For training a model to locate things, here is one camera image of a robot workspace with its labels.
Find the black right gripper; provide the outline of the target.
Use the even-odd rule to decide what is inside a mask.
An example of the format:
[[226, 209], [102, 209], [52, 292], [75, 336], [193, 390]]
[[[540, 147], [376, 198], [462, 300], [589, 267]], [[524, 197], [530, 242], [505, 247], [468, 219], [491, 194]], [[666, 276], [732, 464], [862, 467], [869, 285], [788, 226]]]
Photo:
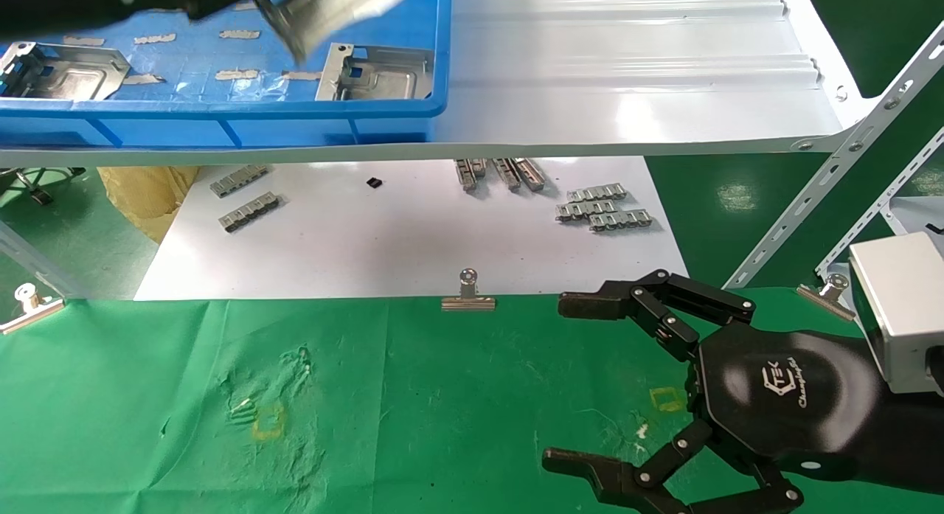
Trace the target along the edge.
[[[677, 312], [718, 326], [705, 337]], [[542, 467], [583, 478], [601, 504], [639, 513], [792, 513], [805, 495], [770, 464], [752, 464], [756, 490], [685, 504], [665, 484], [715, 436], [740, 463], [768, 461], [821, 480], [852, 480], [864, 466], [862, 436], [886, 383], [863, 339], [815, 330], [770, 332], [746, 326], [754, 303], [657, 269], [636, 281], [606, 281], [596, 292], [564, 292], [569, 319], [630, 319], [677, 361], [693, 361], [697, 419], [642, 466], [618, 458], [546, 449]]]

